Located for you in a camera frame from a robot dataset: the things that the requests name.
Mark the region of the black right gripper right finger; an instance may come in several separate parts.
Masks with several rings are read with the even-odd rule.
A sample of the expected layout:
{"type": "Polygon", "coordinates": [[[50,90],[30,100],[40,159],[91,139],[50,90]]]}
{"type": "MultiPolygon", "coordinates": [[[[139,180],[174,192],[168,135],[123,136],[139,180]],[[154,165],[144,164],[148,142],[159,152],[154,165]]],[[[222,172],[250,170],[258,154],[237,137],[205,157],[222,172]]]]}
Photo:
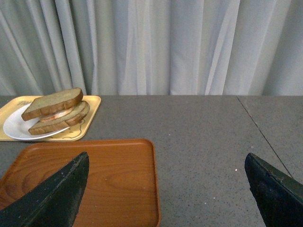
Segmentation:
{"type": "Polygon", "coordinates": [[[267,227],[303,225],[303,185],[253,153],[245,159],[250,191],[267,227]]]}

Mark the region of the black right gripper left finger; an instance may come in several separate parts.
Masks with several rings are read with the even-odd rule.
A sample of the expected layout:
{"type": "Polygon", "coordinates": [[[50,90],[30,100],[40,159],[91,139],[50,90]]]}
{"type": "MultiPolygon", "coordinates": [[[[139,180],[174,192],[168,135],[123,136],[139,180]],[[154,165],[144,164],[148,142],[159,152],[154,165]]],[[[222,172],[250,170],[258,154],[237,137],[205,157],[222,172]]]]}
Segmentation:
{"type": "Polygon", "coordinates": [[[26,195],[0,212],[2,227],[71,227],[79,212],[89,174],[82,152],[26,195]]]}

